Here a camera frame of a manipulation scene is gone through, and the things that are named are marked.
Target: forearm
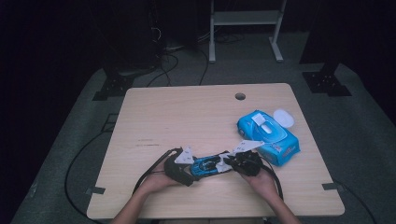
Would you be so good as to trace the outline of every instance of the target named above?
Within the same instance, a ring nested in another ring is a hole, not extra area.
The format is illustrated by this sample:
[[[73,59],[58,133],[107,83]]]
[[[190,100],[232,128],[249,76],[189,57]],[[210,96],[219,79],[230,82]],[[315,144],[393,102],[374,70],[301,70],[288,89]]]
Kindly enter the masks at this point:
[[[112,224],[135,224],[149,193],[137,190],[111,221]]]
[[[268,202],[272,210],[275,212],[277,218],[281,223],[298,224],[300,220],[291,212],[288,206],[277,195],[266,197],[265,201]]]

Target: tape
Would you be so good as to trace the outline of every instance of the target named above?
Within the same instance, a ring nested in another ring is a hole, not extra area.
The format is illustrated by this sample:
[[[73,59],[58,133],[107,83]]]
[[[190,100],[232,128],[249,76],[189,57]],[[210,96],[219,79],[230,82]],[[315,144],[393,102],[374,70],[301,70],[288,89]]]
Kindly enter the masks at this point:
[[[103,188],[93,187],[91,189],[85,190],[85,194],[88,194],[88,195],[93,195],[94,193],[95,194],[104,194],[105,190],[106,189],[103,189]]]
[[[335,183],[322,184],[322,187],[324,190],[336,189],[338,190],[338,192],[342,192],[345,190],[341,185]]]

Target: person's right hand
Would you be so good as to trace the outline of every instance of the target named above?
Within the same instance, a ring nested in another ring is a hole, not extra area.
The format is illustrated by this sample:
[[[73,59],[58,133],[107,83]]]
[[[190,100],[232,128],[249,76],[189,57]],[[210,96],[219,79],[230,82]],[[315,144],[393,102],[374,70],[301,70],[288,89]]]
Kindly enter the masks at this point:
[[[278,196],[275,181],[272,176],[263,169],[260,169],[256,176],[241,175],[249,185],[260,194],[264,200]]]

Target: white lid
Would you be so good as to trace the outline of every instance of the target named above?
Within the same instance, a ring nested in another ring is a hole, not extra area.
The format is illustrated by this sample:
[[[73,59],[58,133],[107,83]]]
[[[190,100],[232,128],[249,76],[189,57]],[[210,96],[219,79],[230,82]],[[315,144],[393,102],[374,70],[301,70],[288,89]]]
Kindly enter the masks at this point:
[[[284,128],[294,125],[294,118],[283,109],[278,109],[274,112],[274,119]]]

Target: blue object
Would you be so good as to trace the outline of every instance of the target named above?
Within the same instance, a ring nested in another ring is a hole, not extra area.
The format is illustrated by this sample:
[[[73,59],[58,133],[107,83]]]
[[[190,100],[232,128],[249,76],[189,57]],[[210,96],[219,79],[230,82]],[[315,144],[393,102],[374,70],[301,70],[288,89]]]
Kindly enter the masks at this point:
[[[219,175],[216,164],[221,161],[219,155],[194,159],[194,164],[190,167],[191,174],[197,178],[203,178],[211,175]]]
[[[300,151],[297,137],[260,110],[245,115],[236,125],[247,140],[264,142],[257,151],[273,165],[285,164]]]

